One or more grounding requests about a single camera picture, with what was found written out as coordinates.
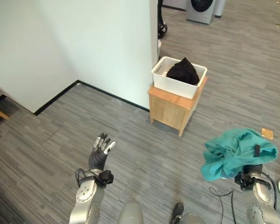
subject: white laundry basket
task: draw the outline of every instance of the white laundry basket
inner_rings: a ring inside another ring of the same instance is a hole
[[[197,89],[203,82],[207,68],[201,65],[192,64],[196,69],[197,75],[200,79],[197,85],[190,85],[188,83],[166,77],[167,72],[180,61],[181,60],[171,57],[162,57],[162,59],[152,69],[152,74],[154,76],[154,86],[167,92],[192,99],[195,96]]]

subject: green towel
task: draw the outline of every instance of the green towel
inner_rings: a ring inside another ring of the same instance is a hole
[[[260,156],[255,157],[255,145]],[[257,132],[246,128],[231,129],[205,143],[205,164],[201,167],[205,180],[235,177],[244,165],[258,165],[277,158],[277,147]]]

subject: cable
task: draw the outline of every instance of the cable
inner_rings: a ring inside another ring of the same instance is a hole
[[[234,190],[230,191],[229,193],[227,193],[227,194],[225,194],[225,195],[220,195],[220,194],[216,191],[216,189],[214,189],[214,188],[212,188],[212,187],[209,187],[209,191],[210,191],[213,195],[217,196],[217,197],[219,198],[219,200],[220,200],[220,203],[221,203],[221,206],[222,206],[222,215],[221,215],[220,224],[222,224],[222,220],[223,220],[223,216],[224,216],[224,207],[223,207],[223,202],[222,202],[221,197],[228,196],[228,195],[231,194],[231,209],[232,209],[232,215],[233,215],[233,222],[234,222],[234,224],[237,224],[237,222],[236,222],[236,220],[235,220],[234,209],[233,209],[233,192],[234,192]]]
[[[79,185],[79,187],[81,186],[81,184],[80,184],[80,173],[83,173],[83,175],[85,177],[85,171],[81,168],[76,170],[76,180],[77,180],[77,184]]]
[[[270,175],[266,174],[265,172],[261,172],[264,176],[266,176],[272,183],[273,189],[274,189],[274,209],[277,210],[277,190],[276,190],[276,185],[273,179],[270,177]]]

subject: robotic hand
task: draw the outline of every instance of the robotic hand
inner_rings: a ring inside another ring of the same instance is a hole
[[[274,188],[275,200],[270,196],[271,184],[261,178],[261,174],[268,177]],[[246,165],[235,177],[243,191],[243,198],[247,206],[247,217],[250,224],[280,224],[276,209],[277,192],[273,180],[262,172],[262,165]]]
[[[69,224],[98,223],[104,188],[113,182],[111,171],[104,171],[104,167],[107,156],[115,148],[116,142],[108,145],[110,138],[107,139],[107,137],[107,134],[101,133],[95,140],[88,159],[89,170],[76,171],[79,190],[76,194],[75,207],[70,214]]]

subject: gray washing machine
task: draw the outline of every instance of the gray washing machine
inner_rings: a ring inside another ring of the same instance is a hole
[[[216,0],[188,0],[187,20],[210,24],[213,19]]]

